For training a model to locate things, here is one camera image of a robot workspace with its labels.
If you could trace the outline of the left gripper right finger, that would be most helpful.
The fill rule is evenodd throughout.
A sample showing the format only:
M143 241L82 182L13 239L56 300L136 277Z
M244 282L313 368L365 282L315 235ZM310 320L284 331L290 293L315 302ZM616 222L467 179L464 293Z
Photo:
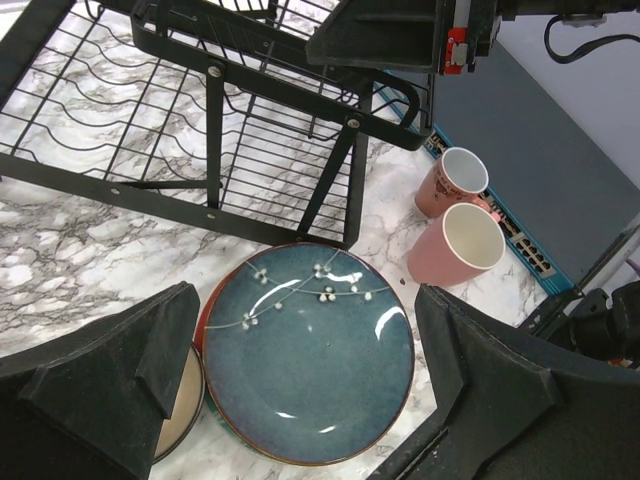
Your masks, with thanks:
M594 290L578 305L613 302ZM520 327L437 287L415 313L435 411L377 479L635 479L639 357L610 364L552 343L563 297Z

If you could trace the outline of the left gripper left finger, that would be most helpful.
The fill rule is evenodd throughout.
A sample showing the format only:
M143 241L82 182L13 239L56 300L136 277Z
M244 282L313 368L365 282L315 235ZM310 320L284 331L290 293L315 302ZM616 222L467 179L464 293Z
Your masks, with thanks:
M2 357L2 478L148 478L199 308L180 282Z

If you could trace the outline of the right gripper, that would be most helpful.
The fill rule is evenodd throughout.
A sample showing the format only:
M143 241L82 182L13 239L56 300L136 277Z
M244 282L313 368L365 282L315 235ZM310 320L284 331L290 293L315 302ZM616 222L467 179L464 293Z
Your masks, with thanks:
M549 16L599 26L613 1L341 1L305 46L313 65L457 75L489 54L501 23Z

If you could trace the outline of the pink printed coffee mug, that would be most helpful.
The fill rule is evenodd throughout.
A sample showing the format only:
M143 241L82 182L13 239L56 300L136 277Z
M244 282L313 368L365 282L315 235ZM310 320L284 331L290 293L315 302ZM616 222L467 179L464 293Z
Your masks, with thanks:
M482 160L461 147L446 149L422 181L414 197L417 208L429 218L441 216L458 203L471 203L487 211L496 222L498 213L480 198L489 185L489 173Z

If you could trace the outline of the plain pink mug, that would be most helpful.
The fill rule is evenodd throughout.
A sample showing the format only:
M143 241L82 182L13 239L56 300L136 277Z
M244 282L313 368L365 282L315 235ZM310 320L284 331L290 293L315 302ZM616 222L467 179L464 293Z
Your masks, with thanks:
M479 206L459 203L418 237L407 267L417 283L451 287L492 270L505 252L506 241L494 217Z

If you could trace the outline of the black wire dish rack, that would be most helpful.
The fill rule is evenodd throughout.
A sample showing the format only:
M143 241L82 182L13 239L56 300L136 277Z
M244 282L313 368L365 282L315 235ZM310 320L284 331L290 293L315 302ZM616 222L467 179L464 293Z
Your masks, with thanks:
M307 62L330 1L5 1L1 174L263 244L351 247L429 77Z

